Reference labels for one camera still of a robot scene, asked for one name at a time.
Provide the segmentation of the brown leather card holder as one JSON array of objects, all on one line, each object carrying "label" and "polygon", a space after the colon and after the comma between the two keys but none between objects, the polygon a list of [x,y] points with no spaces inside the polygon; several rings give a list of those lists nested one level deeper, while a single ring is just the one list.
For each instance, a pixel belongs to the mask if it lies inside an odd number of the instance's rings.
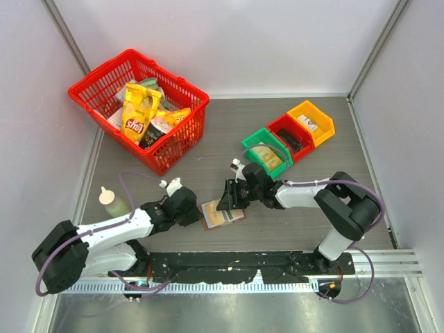
[{"label": "brown leather card holder", "polygon": [[200,206],[200,211],[203,216],[203,227],[205,230],[213,230],[247,218],[244,210],[218,211],[216,209],[218,204],[219,200],[213,200],[208,203],[203,203]]}]

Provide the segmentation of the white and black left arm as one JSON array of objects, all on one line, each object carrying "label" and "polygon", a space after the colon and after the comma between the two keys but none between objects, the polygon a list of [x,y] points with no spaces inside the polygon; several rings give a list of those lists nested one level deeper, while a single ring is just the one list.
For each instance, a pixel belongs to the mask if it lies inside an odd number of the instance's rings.
[{"label": "white and black left arm", "polygon": [[138,239],[187,226],[200,219],[197,196],[187,187],[169,191],[161,201],[148,202],[133,213],[91,225],[59,222],[34,250],[39,271],[36,285],[47,294],[60,293],[81,277],[109,271],[143,275],[148,259]]}]

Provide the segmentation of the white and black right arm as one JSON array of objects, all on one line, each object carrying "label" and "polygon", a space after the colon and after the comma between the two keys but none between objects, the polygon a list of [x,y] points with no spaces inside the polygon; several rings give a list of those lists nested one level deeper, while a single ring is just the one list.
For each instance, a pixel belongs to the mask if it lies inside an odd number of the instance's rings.
[{"label": "white and black right arm", "polygon": [[331,273],[343,252],[372,230],[385,215],[385,204],[371,189],[338,171],[312,182],[274,180],[257,163],[231,165],[235,178],[226,180],[218,211],[244,210],[259,201],[270,209],[320,209],[332,228],[313,253],[314,268]]}]

